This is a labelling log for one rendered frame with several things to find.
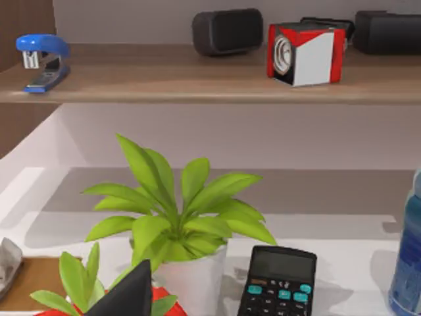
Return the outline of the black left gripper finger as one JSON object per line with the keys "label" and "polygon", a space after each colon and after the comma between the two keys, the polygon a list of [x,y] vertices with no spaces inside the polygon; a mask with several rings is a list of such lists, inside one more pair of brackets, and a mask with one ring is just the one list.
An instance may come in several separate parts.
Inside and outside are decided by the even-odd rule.
{"label": "black left gripper finger", "polygon": [[86,316],[151,316],[151,306],[151,263],[146,259],[91,307]]}

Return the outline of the green plant in red pot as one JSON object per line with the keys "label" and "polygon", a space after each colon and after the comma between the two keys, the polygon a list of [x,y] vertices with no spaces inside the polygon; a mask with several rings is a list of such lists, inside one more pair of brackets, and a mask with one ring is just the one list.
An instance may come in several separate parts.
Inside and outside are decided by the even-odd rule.
{"label": "green plant in red pot", "polygon": [[[86,264],[67,251],[62,252],[59,257],[59,275],[67,297],[48,290],[32,292],[31,299],[48,307],[48,310],[34,316],[86,316],[91,307],[143,261],[127,268],[109,288],[105,288],[98,278],[99,260],[100,248],[97,242],[92,246]],[[178,297],[169,294],[162,286],[155,286],[152,275],[151,285],[151,316],[187,316],[178,303]]]}

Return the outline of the green plant in white pot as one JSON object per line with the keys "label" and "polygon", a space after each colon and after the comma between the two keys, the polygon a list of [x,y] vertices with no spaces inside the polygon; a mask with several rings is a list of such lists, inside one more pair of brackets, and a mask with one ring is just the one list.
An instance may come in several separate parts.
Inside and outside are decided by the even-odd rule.
{"label": "green plant in white pot", "polygon": [[104,182],[85,189],[101,196],[96,210],[114,212],[87,241],[130,232],[132,263],[149,259],[154,279],[178,297],[187,316],[216,316],[228,240],[240,234],[276,243],[263,215],[237,199],[260,176],[231,172],[210,180],[209,160],[196,158],[182,170],[182,197],[176,199],[174,173],[163,155],[124,136],[118,142],[138,185]]}

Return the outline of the brown wooden coaster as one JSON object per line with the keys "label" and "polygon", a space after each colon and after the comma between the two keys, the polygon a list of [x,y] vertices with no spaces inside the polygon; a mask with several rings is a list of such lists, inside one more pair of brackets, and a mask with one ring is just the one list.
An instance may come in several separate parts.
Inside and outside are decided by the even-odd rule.
{"label": "brown wooden coaster", "polygon": [[25,257],[11,289],[0,300],[0,313],[43,311],[45,306],[30,297],[36,290],[48,290],[66,297],[58,257]]}

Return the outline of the grey crumpled object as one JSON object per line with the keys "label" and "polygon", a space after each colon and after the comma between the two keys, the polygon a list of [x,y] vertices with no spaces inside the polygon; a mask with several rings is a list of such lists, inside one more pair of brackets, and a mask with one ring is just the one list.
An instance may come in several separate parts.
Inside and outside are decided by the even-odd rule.
{"label": "grey crumpled object", "polygon": [[0,242],[0,301],[7,295],[23,264],[23,252],[12,240]]}

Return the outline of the black calculator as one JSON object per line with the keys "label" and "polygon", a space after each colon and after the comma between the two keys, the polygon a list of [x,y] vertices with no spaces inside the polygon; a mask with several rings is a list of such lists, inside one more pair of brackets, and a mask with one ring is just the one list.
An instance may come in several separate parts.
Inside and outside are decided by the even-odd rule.
{"label": "black calculator", "polygon": [[311,316],[317,256],[254,246],[237,316]]}

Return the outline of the wooden shelf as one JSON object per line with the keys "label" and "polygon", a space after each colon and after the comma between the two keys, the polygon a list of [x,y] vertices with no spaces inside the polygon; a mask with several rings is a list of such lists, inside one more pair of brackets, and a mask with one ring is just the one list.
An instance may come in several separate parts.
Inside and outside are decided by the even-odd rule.
{"label": "wooden shelf", "polygon": [[198,56],[191,17],[243,6],[267,22],[421,13],[421,0],[55,0],[72,70],[44,95],[22,91],[33,72],[21,64],[0,72],[2,162],[121,165],[119,133],[177,165],[200,156],[218,168],[421,163],[421,57],[348,50],[340,83],[292,88],[267,78],[263,51]]}

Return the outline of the blue stapler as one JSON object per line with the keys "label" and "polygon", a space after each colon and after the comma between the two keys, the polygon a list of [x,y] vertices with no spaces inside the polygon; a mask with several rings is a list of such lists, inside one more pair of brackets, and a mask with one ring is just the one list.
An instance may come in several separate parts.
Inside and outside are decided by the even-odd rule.
{"label": "blue stapler", "polygon": [[41,73],[23,89],[26,93],[46,93],[70,72],[65,60],[70,56],[69,45],[54,34],[26,34],[16,39],[16,50],[22,52],[25,69]]}

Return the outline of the black rounded speaker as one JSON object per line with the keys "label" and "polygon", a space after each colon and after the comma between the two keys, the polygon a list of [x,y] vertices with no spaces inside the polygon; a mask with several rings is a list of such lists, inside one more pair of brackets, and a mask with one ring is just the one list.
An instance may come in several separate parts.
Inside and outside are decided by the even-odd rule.
{"label": "black rounded speaker", "polygon": [[256,8],[197,13],[191,31],[196,52],[206,57],[248,53],[264,39],[263,17]]}

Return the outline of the blue bottle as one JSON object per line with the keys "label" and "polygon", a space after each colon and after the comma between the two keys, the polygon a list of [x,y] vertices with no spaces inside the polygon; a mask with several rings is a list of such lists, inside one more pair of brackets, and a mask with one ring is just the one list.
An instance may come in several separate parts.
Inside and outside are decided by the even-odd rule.
{"label": "blue bottle", "polygon": [[414,174],[405,203],[389,306],[396,316],[421,316],[421,168]]}

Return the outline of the red white black cube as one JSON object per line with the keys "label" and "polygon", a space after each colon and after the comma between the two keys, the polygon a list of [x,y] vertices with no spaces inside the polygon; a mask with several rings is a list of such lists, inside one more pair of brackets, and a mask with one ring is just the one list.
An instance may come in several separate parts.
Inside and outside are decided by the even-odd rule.
{"label": "red white black cube", "polygon": [[346,32],[320,23],[286,22],[268,29],[266,73],[290,86],[339,82]]}

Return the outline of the black rectangular speaker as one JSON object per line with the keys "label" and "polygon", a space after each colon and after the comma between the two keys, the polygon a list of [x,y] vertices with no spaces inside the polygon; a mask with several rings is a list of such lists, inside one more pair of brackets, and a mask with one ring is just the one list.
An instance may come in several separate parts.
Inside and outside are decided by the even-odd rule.
{"label": "black rectangular speaker", "polygon": [[421,55],[421,14],[358,11],[353,47],[369,55]]}

